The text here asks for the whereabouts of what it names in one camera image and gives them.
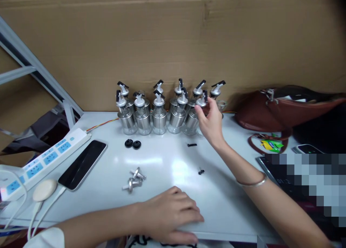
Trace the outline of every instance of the black rubber stopper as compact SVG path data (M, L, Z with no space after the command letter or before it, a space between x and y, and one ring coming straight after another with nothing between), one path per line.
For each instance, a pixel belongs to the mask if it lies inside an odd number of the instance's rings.
M141 147L141 145L142 144L140 143L140 141L133 142L133 148L136 149L136 150L139 149Z
M132 141L131 139L128 139L128 140L125 141L125 146L126 146L127 148L132 147L132 145L133 145L133 141Z

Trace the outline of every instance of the sleeve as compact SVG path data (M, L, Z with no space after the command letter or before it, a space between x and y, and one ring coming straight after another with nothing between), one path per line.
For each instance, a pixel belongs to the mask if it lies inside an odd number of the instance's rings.
M64 232L52 227L31 238L23 248L65 248Z

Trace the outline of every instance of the left hand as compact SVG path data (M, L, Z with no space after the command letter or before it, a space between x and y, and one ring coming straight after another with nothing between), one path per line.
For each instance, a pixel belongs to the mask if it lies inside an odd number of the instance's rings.
M168 244L198 242L193 233L176 230L179 226L191 222L204 222L196 202L178 187L172 187L160 195L136 205L138 206L136 219L139 234Z

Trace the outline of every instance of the black bag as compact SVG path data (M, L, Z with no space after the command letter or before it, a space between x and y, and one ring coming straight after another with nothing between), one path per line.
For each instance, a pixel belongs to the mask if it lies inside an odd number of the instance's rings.
M293 136L301 144L310 144L323 153L346 153L346 103L293 127Z

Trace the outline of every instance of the hand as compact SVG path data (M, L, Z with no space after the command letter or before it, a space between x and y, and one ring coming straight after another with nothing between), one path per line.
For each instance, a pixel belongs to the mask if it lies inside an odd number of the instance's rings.
M203 110L200 106L196 105L195 110L198 115L199 127L208 140L208 142L213 146L224 142L222 135L222 114L217 108L216 101L208 97L209 114L207 117L204 115Z
M167 244L193 244L198 239L193 233L177 231L191 222L204 222L196 202L178 187L138 203L137 223L140 234Z

